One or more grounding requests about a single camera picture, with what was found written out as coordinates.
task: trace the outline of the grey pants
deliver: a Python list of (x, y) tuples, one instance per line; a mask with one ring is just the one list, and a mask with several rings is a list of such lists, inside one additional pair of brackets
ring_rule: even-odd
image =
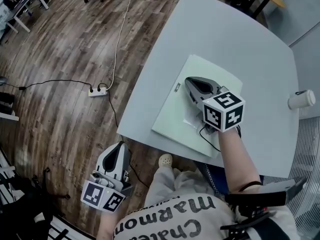
[(214, 191), (201, 173), (179, 171), (171, 166), (161, 166), (155, 172), (146, 195), (144, 206), (152, 206), (161, 201), (181, 195), (203, 193), (214, 196)]

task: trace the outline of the ventilation grille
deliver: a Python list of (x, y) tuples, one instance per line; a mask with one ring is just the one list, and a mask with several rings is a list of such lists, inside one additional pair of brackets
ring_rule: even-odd
[[(297, 231), (303, 239), (314, 239), (320, 231), (320, 117), (299, 121), (295, 155), (289, 179), (307, 176), (306, 187), (288, 204)], [(285, 178), (264, 177), (263, 183)]]

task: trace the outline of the person's arm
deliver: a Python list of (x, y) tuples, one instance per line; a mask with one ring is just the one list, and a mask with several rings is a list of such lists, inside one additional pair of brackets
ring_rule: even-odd
[(251, 182), (260, 182), (258, 171), (236, 128), (218, 134), (229, 191), (238, 192)]
[(102, 212), (96, 240), (112, 240), (114, 230), (120, 219), (121, 215), (119, 209), (117, 209), (115, 213)]

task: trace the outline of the white cable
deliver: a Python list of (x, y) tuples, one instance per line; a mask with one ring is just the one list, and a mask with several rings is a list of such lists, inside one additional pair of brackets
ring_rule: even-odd
[(115, 70), (116, 70), (116, 63), (117, 63), (118, 44), (119, 44), (119, 40), (120, 40), (122, 28), (124, 27), (124, 24), (125, 24), (125, 21), (126, 21), (126, 16), (127, 16), (128, 10), (129, 10), (130, 2), (131, 2), (131, 0), (129, 0), (128, 6), (127, 6), (127, 8), (126, 8), (126, 12), (125, 12), (125, 14), (124, 14), (123, 22), (122, 22), (122, 25), (121, 25), (121, 28), (120, 28), (120, 32), (119, 32), (118, 41), (116, 42), (116, 46), (115, 46), (114, 66), (113, 66), (113, 72), (112, 72), (112, 82), (111, 82), (111, 85), (106, 89), (106, 91), (109, 90), (109, 89), (112, 87), (112, 85), (114, 84), (114, 80), (115, 80)]

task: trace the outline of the white t-shirt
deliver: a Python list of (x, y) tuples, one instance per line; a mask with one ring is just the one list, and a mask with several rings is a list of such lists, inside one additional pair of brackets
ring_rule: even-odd
[[(286, 206), (271, 207), (271, 217), (292, 240), (300, 239), (295, 220)], [(115, 240), (223, 240), (227, 230), (221, 226), (245, 219), (236, 215), (220, 199), (203, 193), (177, 196), (138, 209), (123, 218), (113, 232)], [(259, 240), (257, 232), (247, 230), (250, 239)]]

